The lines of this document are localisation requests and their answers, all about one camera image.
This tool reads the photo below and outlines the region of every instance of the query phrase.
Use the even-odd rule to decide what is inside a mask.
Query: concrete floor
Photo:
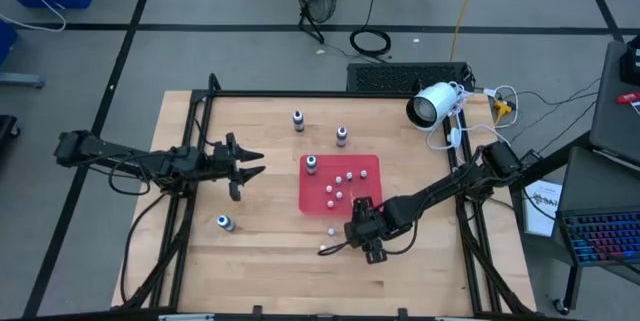
[[[87,10],[64,12],[72,28],[105,24],[103,30],[20,30],[0,67],[47,80],[41,90],[0,87],[0,114],[16,115],[23,128],[0,169],[0,318],[22,315],[74,175],[56,166],[51,156],[57,135],[91,128],[136,2],[94,0]],[[370,25],[453,26],[462,2],[376,0]],[[626,28],[623,33],[640,28],[637,0],[606,2],[618,27]],[[361,24],[368,5],[369,0],[338,0],[327,24]],[[49,12],[25,9],[14,0],[0,0],[0,12],[26,22],[55,22]],[[293,25],[297,15],[296,0],[147,0],[140,23],[143,29],[154,24]],[[107,24],[111,31],[104,30]],[[505,27],[459,37],[455,60],[472,65],[478,86],[509,84],[550,100],[566,98],[596,79],[612,39],[595,0],[471,0],[463,25]],[[522,32],[514,27],[549,31],[518,34]],[[351,52],[348,35],[325,33],[327,43]],[[450,33],[390,36],[394,62],[448,60]],[[349,60],[331,49],[317,55],[321,48],[307,35],[291,31],[137,31],[102,137],[148,149],[163,93],[204,88],[210,72],[226,89],[344,90]],[[560,107],[554,117],[520,137],[514,149],[523,154],[541,148],[590,102]],[[504,130],[507,138],[549,110],[527,96],[520,103],[521,120]],[[545,153],[587,130],[591,115]],[[549,178],[561,182],[562,175]],[[39,315],[109,307],[134,203],[133,197],[110,191],[102,175],[87,177]],[[563,295],[568,267],[532,250],[525,253],[539,310],[557,316],[550,300]],[[578,309],[571,316],[634,319],[640,312],[637,287],[603,270],[586,270]]]

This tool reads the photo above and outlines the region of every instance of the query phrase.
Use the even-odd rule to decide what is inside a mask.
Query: small bottle
[[[338,132],[336,132],[336,138],[336,145],[338,147],[344,147],[347,144],[347,128],[338,128]]]
[[[293,128],[298,132],[304,131],[304,116],[298,110],[293,112]]]
[[[235,222],[225,215],[218,216],[218,226],[222,227],[227,232],[233,232],[236,229]]]
[[[318,172],[318,159],[315,156],[307,157],[307,173],[314,175]]]

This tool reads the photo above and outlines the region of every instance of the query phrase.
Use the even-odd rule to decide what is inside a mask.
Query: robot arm
[[[233,133],[226,135],[226,144],[218,141],[213,147],[212,155],[187,146],[146,152],[103,141],[89,131],[73,131],[60,134],[54,155],[57,163],[65,167],[103,166],[151,180],[168,192],[182,192],[189,182],[228,178],[231,198],[240,201],[239,186],[265,167],[238,169],[236,161],[257,160],[264,155],[242,149]]]
[[[507,144],[480,146],[469,163],[413,195],[392,197],[375,207],[370,197],[356,199],[351,221],[344,225],[346,242],[353,248],[361,247],[367,263],[384,262],[387,251],[382,241],[411,230],[429,207],[462,192],[473,199],[485,199],[493,194],[493,187],[515,182],[524,168]]]

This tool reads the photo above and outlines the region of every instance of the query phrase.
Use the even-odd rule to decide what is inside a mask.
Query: red tray
[[[300,191],[298,206],[305,215],[349,215],[353,200],[369,196],[374,205],[382,202],[380,184],[380,161],[376,155],[314,155],[318,160],[318,171],[314,175],[307,173],[307,156],[300,158]],[[360,178],[360,172],[367,171],[367,177]],[[353,179],[347,181],[347,172]],[[342,177],[340,186],[336,177]],[[342,200],[336,199],[336,192],[342,192]],[[328,208],[327,201],[333,201],[334,207]]]

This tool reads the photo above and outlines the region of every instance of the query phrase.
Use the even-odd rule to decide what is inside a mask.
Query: wooden tabletop
[[[152,150],[181,144],[189,98],[190,92],[165,94]],[[304,216],[298,209],[298,162],[304,154],[378,155],[383,199],[412,194],[448,175],[446,152],[426,146],[424,134],[407,119],[405,105],[399,99],[214,99],[207,138],[222,140],[233,132],[243,148],[265,154],[243,167],[267,168],[241,188],[240,202],[231,201],[225,181],[200,183],[179,311],[250,313],[253,305],[262,305],[265,313],[275,314],[395,315],[398,308],[407,308],[410,315],[472,315],[453,199],[425,212],[411,251],[376,265],[367,265],[363,252],[350,247],[317,256],[320,245],[344,240],[347,218]],[[293,130],[294,110],[304,112],[303,133]],[[492,124],[484,95],[469,100],[465,115],[469,126]],[[349,129],[349,143],[342,149],[335,146],[338,126]],[[478,128],[470,139],[475,149],[495,136]],[[443,140],[440,128],[431,141]],[[511,203],[508,190],[495,191],[497,199]],[[153,189],[140,197],[135,215],[157,195]],[[167,205],[168,198],[134,233],[125,281],[128,296],[157,261]],[[535,309],[513,212],[489,202],[484,211],[496,268],[522,302]],[[237,223],[234,233],[217,226],[222,214]],[[327,235],[329,227],[339,231],[336,237]],[[401,249],[410,237],[386,242],[385,248]],[[488,310],[484,273],[476,268]],[[172,274],[170,266],[161,304],[167,303]],[[121,303],[119,292],[113,303]]]

